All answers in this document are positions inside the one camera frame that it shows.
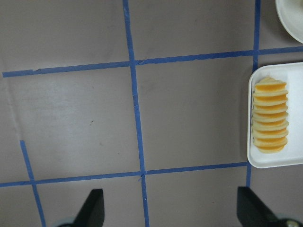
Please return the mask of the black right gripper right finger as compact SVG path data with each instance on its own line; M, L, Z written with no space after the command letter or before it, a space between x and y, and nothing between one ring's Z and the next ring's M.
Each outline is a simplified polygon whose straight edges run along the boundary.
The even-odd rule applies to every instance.
M302 222L292 218L278 218L250 189L237 189L237 218L243 227L301 227Z

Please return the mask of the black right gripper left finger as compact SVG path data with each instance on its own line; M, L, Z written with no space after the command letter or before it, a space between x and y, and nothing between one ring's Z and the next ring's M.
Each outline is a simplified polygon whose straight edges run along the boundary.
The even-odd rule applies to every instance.
M62 223L59 227L102 227L105 221L103 189L93 189L83 203L73 222Z

